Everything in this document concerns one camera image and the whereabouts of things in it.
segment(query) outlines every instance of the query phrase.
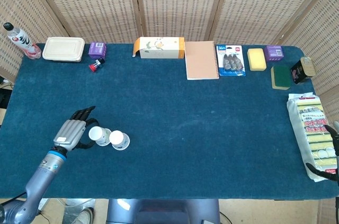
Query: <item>tin can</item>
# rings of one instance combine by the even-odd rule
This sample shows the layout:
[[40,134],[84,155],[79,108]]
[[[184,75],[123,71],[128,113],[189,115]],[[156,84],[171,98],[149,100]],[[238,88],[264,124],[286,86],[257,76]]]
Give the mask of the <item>tin can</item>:
[[305,80],[316,75],[312,59],[309,57],[302,57],[291,68],[292,78],[296,84],[302,83]]

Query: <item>red bottle cap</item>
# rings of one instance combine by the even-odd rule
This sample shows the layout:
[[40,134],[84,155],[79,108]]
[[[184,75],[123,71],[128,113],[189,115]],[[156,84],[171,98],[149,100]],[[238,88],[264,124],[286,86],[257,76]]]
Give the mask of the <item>red bottle cap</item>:
[[94,66],[93,64],[90,65],[90,69],[91,69],[91,71],[93,71],[93,72],[96,71],[96,68],[95,68],[95,66]]

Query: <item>paper cup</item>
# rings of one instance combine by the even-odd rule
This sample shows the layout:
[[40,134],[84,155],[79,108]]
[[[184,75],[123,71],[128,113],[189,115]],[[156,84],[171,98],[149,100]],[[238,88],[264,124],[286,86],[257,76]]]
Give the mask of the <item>paper cup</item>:
[[88,136],[99,146],[106,146],[110,143],[110,133],[111,131],[109,129],[94,126],[88,132]]
[[114,130],[110,134],[110,142],[114,149],[122,151],[129,146],[130,139],[125,133],[122,133],[119,130]]

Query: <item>yellow sponge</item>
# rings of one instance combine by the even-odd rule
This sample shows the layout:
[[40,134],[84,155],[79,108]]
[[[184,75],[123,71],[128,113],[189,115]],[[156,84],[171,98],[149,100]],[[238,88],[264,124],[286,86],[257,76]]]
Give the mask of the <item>yellow sponge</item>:
[[262,48],[250,48],[247,51],[249,69],[253,71],[266,70],[265,55]]

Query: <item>blue carpet table surface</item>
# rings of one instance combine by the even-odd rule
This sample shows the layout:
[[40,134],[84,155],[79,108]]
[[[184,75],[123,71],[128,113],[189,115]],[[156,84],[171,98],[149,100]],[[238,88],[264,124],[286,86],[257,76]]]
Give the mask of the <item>blue carpet table surface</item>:
[[[306,174],[288,117],[289,93],[265,71],[245,77],[187,80],[184,59],[132,57],[131,44],[109,44],[93,73],[89,45],[81,62],[24,57],[0,129],[0,198],[21,193],[74,111],[92,105],[101,126],[129,135],[130,146],[74,150],[45,197],[321,199],[336,183]],[[283,47],[279,64],[303,55]],[[88,131],[82,141],[89,141]]]

